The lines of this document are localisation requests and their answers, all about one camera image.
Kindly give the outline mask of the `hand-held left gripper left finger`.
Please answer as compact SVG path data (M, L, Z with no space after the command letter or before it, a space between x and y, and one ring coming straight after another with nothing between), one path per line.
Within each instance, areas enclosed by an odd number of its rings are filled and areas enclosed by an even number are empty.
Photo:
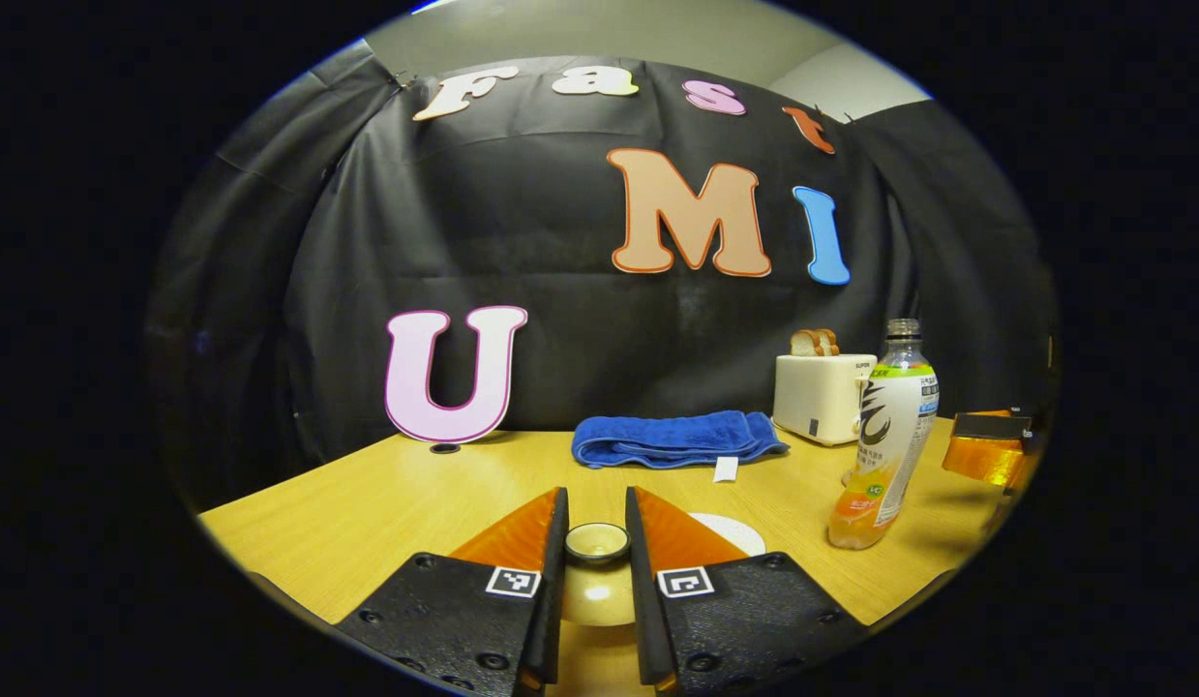
M337 627L459 697L543 697L558 680L567 489L537 495L450 553L418 552Z

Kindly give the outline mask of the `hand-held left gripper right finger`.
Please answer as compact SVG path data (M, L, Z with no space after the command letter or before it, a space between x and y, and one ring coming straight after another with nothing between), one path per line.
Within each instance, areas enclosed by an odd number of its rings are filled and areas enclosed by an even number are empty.
M788 553L748 555L638 486L625 527L640 680L656 697L759 697L869 638Z

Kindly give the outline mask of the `clear labelled water bottle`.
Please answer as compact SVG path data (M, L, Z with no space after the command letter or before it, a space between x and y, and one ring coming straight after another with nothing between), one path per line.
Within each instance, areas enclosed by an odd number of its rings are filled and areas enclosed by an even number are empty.
M858 451L827 524L838 549L868 549L899 519L936 419L940 383L917 318L887 323L886 348L861 391Z

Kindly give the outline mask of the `cream ceramic teacup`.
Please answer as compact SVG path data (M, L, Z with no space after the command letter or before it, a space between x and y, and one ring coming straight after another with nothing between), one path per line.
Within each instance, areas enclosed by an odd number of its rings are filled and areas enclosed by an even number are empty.
M727 537L727 541L745 552L745 555L755 557L767 552L763 535L745 522L713 513L691 512L689 516L722 537Z

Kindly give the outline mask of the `blue folded towel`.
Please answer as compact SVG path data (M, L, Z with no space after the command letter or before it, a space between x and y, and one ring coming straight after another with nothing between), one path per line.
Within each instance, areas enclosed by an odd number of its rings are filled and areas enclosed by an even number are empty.
M717 465L722 458L745 465L789 450L770 416L741 410L671 417L590 416L578 423L571 441L576 462L591 470L623 465L677 470Z

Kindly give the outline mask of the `white toaster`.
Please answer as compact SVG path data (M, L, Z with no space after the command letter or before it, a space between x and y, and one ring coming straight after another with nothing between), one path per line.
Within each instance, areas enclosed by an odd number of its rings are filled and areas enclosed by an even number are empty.
M775 361L772 422L825 446L856 441L861 397L875 363L874 354L781 354Z

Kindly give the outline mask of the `black backdrop cloth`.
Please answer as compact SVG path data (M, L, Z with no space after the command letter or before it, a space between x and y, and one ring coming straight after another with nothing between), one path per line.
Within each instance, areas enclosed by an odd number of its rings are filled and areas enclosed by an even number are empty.
M447 318L428 393L465 405L484 306L528 312L507 431L767 413L791 332L876 353L893 318L922 323L942 416L1059 392L1034 222L936 102L851 122L600 56L400 85L360 41L247 118L169 227L144 337L185 500L210 510L394 434L394 316Z

